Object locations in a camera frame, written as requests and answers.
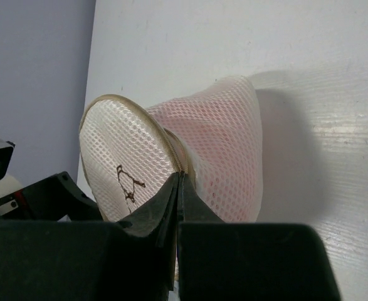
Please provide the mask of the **pink bra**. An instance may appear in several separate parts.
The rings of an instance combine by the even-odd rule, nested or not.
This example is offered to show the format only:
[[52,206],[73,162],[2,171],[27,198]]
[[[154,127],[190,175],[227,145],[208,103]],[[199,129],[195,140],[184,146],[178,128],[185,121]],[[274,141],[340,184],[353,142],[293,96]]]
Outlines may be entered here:
[[244,105],[175,99],[148,109],[186,148],[199,197],[224,221],[254,222],[263,183],[261,140]]

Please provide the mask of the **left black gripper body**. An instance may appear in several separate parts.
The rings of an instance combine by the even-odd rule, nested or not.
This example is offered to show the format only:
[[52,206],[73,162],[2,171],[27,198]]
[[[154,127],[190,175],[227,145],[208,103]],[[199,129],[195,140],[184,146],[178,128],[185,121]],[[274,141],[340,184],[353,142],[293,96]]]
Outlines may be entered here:
[[96,202],[67,172],[52,175],[0,198],[0,219],[101,221]]

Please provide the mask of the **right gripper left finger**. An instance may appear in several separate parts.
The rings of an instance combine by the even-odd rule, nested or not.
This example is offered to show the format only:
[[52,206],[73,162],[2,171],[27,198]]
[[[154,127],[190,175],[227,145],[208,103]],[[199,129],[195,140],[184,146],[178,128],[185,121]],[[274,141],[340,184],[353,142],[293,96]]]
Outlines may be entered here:
[[0,219],[0,300],[167,300],[178,186],[117,222]]

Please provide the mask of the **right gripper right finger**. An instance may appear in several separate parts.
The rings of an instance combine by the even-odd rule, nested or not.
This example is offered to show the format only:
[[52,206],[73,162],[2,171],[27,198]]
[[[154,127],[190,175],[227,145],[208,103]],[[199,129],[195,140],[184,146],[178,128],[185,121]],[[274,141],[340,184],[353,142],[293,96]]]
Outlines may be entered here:
[[225,223],[187,174],[177,192],[181,300],[340,300],[317,232],[305,224]]

